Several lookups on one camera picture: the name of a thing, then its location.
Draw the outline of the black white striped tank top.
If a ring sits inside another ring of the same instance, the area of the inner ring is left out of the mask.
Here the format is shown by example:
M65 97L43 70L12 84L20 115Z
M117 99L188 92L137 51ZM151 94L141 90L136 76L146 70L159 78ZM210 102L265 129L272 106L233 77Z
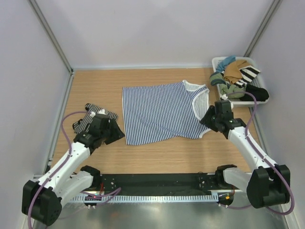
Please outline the black white striped tank top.
M98 115L101 115L102 111L104 111L103 114L107 115L109 119L114 119L115 121L118 119L118 115L116 113L90 103L85 105L85 111L87 114L84 116L84 118L80 119L72 125L75 134L83 131L88 131L93 119L98 117Z

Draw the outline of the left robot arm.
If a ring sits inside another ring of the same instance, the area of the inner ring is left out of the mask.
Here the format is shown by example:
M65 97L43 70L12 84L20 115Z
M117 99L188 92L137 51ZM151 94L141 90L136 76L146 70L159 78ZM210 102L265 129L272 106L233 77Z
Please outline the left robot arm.
M86 131L79 132L63 157L38 180L29 180L22 191L21 211L27 215L28 228L34 219L50 226L60 216L63 207L76 195L89 189L97 190L101 185L101 173L91 166L76 168L90 157L101 145L109 145L125 135L115 119L100 111L91 113L92 121Z

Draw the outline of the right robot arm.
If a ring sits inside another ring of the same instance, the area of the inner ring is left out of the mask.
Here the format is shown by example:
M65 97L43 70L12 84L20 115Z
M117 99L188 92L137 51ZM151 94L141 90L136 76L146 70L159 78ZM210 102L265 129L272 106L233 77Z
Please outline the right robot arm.
M248 125L234 118L229 101L217 101L209 106L200 123L222 133L233 143L252 171L248 174L235 165L219 166L214 178L217 187L225 189L231 185L240 189L254 208L294 204L289 168L277 164L264 152L250 134Z

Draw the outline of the blue white striped tank top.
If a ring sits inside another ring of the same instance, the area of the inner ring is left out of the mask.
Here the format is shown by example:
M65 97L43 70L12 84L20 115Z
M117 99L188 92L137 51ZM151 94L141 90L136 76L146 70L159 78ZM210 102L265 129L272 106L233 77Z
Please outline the blue white striped tank top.
M209 108L209 92L205 84L186 80L124 87L122 114L126 144L139 146L175 137L202 138L210 130L200 123Z

